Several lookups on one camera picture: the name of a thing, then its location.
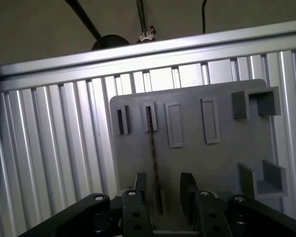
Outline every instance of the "corrugated metal panel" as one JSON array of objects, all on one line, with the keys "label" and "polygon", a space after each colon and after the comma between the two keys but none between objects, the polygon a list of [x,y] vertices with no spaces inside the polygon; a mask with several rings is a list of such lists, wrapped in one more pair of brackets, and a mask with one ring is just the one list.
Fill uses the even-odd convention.
[{"label": "corrugated metal panel", "polygon": [[92,96],[86,81],[0,93],[1,236],[103,192]]},{"label": "corrugated metal panel", "polygon": [[274,154],[288,174],[284,211],[296,218],[292,35],[0,81],[0,236],[17,236],[90,193],[115,195],[112,97],[248,79],[280,88],[282,115],[271,120]]}]

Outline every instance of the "bolt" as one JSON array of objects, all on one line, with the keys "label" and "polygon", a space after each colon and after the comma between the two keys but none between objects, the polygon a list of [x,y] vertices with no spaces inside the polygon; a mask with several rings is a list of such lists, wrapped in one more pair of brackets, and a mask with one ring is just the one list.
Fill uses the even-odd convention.
[{"label": "bolt", "polygon": [[201,195],[204,196],[204,197],[206,197],[206,196],[208,196],[209,194],[208,194],[208,192],[201,192]]},{"label": "bolt", "polygon": [[245,199],[243,197],[235,197],[236,201],[243,202]]},{"label": "bolt", "polygon": [[94,199],[95,199],[96,201],[100,201],[100,200],[103,199],[103,196],[96,196]]}]

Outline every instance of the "rectangular slot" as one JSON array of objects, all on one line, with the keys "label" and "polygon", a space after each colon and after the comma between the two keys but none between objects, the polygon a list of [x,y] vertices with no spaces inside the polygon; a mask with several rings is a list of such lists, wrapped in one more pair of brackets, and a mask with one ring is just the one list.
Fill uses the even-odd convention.
[{"label": "rectangular slot", "polygon": [[201,107],[206,144],[221,142],[216,99],[201,99]]},{"label": "rectangular slot", "polygon": [[127,106],[123,106],[121,109],[117,110],[118,128],[119,128],[120,135],[128,134],[130,132],[127,113],[128,113]]},{"label": "rectangular slot", "polygon": [[154,102],[143,102],[143,119],[144,119],[144,130],[145,132],[149,132],[149,124],[148,124],[148,117],[147,117],[147,107],[150,107],[151,110],[151,118],[152,118],[152,129],[157,131],[157,120],[156,120],[156,111],[154,107]]},{"label": "rectangular slot", "polygon": [[180,119],[180,107],[176,103],[165,104],[166,119],[170,148],[183,146],[182,127]]}]

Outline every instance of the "metal rod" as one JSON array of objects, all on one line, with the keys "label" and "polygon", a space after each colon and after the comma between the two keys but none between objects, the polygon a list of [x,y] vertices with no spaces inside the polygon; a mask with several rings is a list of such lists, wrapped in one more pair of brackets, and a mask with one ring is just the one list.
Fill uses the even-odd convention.
[{"label": "metal rod", "polygon": [[140,26],[142,28],[142,32],[146,34],[147,25],[146,25],[146,19],[145,19],[145,9],[144,9],[143,0],[136,0],[136,3],[137,3]]},{"label": "metal rod", "polygon": [[154,146],[151,107],[147,106],[146,110],[147,110],[147,118],[148,118],[148,124],[149,124],[150,148],[151,148],[152,162],[153,162],[153,174],[154,174],[154,182],[155,182],[155,189],[156,189],[157,210],[158,210],[158,214],[161,215],[162,214],[161,187],[160,187],[159,175],[158,175],[156,149]]},{"label": "metal rod", "polygon": [[98,44],[105,48],[107,47],[102,36],[98,32],[97,28],[93,25],[92,21],[88,17],[88,15],[83,10],[82,6],[78,2],[78,0],[65,0],[66,3],[69,4],[69,6],[74,10],[74,12],[77,14],[77,16],[80,18],[80,20],[83,22],[83,24],[86,26],[86,28],[89,30],[89,32],[94,36]]}]

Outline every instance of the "gray mounting board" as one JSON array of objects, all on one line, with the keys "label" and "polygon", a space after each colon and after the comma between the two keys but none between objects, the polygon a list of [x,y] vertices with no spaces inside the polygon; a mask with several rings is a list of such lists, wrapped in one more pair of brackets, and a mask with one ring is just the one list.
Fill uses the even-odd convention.
[{"label": "gray mounting board", "polygon": [[[256,169],[257,179],[263,179],[263,172],[259,172],[262,160],[274,162],[270,116],[265,111],[261,116],[260,112],[265,106],[264,99],[248,96],[246,101],[240,100],[240,109],[250,116],[239,119],[235,116],[237,101],[232,94],[241,91],[245,93],[239,93],[240,96],[251,95],[252,91],[267,94],[267,101],[272,102],[268,105],[269,115],[280,113],[279,101],[269,99],[270,90],[261,79],[111,99],[115,168],[120,188],[132,188],[136,174],[147,173],[146,204],[156,229],[191,228],[180,204],[181,172],[192,173],[202,190],[241,194],[239,163]],[[162,216],[156,214],[146,106],[151,107],[158,173],[166,206]],[[263,202],[280,210],[279,198]]]}]

